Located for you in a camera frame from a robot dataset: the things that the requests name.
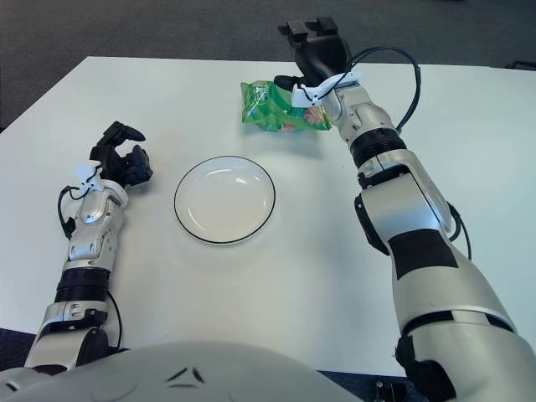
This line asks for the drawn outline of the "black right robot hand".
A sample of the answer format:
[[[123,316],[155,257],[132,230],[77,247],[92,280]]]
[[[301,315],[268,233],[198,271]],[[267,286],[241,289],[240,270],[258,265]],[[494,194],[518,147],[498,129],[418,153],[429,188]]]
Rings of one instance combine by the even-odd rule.
[[[318,17],[308,22],[287,21],[278,31],[288,40],[302,73],[301,77],[277,75],[274,83],[283,90],[292,91],[294,85],[317,87],[346,69],[350,51],[331,17]]]

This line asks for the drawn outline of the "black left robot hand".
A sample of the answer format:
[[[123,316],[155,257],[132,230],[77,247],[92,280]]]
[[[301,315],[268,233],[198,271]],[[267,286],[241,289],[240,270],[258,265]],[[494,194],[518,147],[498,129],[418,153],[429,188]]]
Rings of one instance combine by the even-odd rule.
[[[135,145],[125,156],[120,156],[116,147],[125,141],[144,142],[145,136],[137,129],[113,122],[102,138],[91,149],[90,160],[100,163],[100,177],[111,180],[123,188],[148,182],[153,175],[147,152]]]

